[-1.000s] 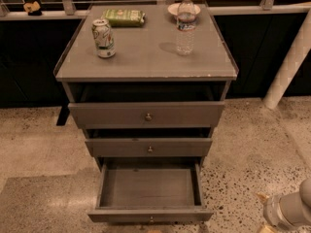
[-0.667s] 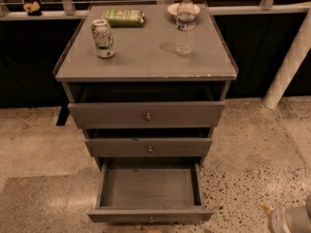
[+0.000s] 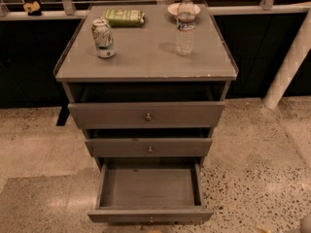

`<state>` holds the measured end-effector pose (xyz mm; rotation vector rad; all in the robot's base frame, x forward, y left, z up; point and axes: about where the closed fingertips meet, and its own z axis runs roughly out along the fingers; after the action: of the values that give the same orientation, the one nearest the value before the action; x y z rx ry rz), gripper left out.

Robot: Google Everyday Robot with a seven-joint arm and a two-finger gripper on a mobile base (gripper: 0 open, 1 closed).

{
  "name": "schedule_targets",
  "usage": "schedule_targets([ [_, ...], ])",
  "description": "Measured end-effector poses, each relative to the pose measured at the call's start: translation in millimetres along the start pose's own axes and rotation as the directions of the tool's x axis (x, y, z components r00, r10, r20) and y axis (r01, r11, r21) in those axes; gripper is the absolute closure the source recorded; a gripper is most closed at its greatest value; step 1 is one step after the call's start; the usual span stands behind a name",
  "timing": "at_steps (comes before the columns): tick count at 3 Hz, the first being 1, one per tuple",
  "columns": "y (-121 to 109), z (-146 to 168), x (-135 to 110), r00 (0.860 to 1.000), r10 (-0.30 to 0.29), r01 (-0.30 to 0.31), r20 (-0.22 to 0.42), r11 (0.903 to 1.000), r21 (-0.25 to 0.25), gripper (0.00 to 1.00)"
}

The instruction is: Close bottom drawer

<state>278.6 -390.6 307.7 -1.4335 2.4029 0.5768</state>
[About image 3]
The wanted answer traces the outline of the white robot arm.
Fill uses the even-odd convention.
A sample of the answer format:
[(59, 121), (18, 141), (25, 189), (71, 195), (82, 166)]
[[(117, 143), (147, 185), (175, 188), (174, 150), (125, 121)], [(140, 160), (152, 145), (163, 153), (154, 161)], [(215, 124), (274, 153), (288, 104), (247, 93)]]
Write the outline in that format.
[(305, 216), (299, 225), (300, 233), (311, 233), (311, 216)]

